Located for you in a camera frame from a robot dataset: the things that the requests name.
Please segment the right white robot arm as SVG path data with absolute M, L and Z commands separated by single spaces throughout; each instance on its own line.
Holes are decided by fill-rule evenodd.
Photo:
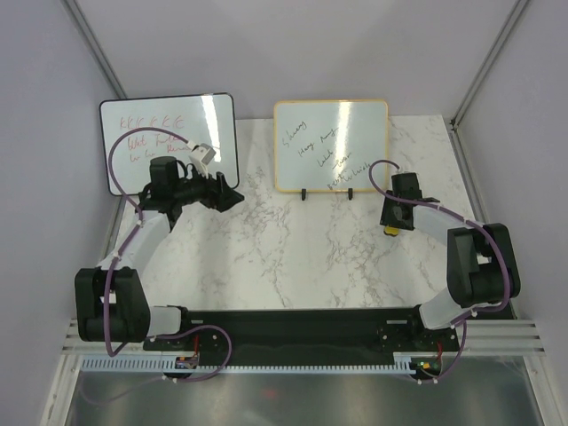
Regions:
M 246 290 L 261 313 L 270 307 L 264 296 L 274 295 L 287 313 L 413 320 L 406 339 L 416 350 L 434 344 L 439 329 L 503 310 L 520 290 L 508 229 L 424 198 L 414 173 L 391 181 L 382 201 L 360 211 L 341 202 L 274 207 L 225 189 L 220 207 L 231 215 L 210 238 L 220 279 Z M 416 267 L 412 251 L 388 242 L 399 231 L 426 233 L 446 246 L 446 285 L 427 302 L 410 304 L 395 291 L 413 288 Z

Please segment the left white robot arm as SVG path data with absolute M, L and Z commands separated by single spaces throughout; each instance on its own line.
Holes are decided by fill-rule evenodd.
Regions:
M 180 171 L 179 165 L 172 156 L 151 160 L 150 181 L 138 196 L 128 233 L 97 266 L 83 268 L 75 276 L 79 336 L 86 342 L 104 343 L 110 356 L 127 343 L 159 335 L 176 350 L 193 342 L 194 329 L 182 320 L 182 308 L 150 306 L 141 276 L 184 206 L 200 203 L 226 212 L 244 197 L 220 172 L 201 175 L 195 168 Z

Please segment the yellow whiteboard eraser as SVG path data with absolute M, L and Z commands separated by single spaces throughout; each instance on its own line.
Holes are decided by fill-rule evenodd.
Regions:
M 391 226 L 385 226 L 383 228 L 383 232 L 385 235 L 388 235 L 390 237 L 396 237 L 399 234 L 399 229 Z

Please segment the yellow framed whiteboard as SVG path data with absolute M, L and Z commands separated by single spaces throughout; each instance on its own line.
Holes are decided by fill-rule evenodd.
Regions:
M 368 168 L 389 157 L 383 99 L 283 100 L 273 109 L 275 188 L 372 192 Z

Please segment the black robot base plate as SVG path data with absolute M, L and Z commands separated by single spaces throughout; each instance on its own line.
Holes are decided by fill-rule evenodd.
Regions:
M 449 354 L 449 327 L 428 330 L 415 308 L 189 311 L 172 339 L 147 339 L 146 351 L 196 351 L 217 366 L 382 363 L 397 352 Z

